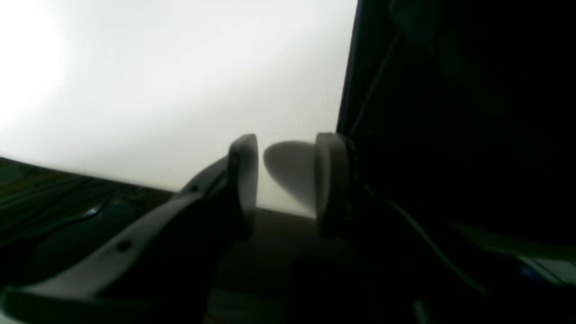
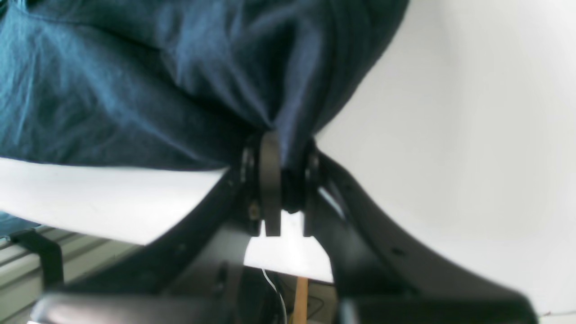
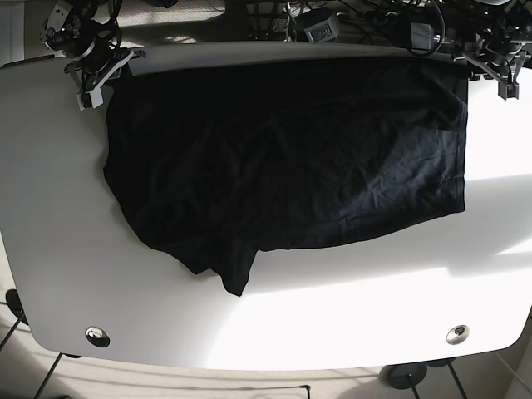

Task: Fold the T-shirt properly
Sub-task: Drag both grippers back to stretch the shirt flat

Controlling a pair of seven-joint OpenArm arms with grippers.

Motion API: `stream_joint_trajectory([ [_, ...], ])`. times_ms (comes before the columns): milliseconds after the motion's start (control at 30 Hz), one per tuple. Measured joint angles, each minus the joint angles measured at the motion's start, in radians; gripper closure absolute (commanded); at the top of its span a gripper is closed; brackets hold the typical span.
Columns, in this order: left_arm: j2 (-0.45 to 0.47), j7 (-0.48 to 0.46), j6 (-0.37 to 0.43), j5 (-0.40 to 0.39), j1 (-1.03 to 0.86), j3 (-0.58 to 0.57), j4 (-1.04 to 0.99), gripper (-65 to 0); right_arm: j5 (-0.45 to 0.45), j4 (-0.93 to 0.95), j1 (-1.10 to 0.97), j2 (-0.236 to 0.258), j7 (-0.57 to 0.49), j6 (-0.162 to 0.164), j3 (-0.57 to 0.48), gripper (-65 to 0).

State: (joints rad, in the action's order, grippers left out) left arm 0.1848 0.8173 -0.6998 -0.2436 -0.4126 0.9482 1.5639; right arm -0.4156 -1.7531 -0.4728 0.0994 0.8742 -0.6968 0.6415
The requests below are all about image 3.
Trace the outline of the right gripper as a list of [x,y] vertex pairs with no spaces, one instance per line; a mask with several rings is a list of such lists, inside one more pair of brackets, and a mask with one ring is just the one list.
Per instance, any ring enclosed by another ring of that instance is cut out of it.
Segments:
[[102,87],[109,81],[118,78],[121,70],[132,59],[144,58],[142,49],[117,48],[105,59],[102,66],[91,66],[90,56],[80,61],[73,61],[64,67],[77,86],[77,102],[81,111],[95,109],[104,102]]

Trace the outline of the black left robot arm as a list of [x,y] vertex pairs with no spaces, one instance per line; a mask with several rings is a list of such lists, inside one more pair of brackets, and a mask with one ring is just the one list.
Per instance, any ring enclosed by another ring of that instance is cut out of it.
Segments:
[[531,68],[530,1],[447,1],[456,55],[471,66],[470,78],[497,82],[504,100],[520,95],[518,76]]

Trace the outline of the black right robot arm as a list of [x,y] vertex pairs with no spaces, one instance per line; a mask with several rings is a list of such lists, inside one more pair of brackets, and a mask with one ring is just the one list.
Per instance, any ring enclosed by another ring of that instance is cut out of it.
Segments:
[[43,44],[71,60],[64,72],[78,87],[82,111],[101,106],[107,81],[118,78],[130,60],[145,56],[142,50],[121,45],[121,5],[121,1],[57,1],[44,22]]

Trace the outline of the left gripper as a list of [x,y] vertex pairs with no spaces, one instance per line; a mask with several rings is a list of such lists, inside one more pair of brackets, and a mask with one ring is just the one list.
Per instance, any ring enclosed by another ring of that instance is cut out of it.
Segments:
[[480,39],[467,42],[454,60],[466,62],[469,81],[495,81],[500,98],[518,99],[518,76],[528,62],[526,46],[523,42],[504,42],[496,47],[492,41]]

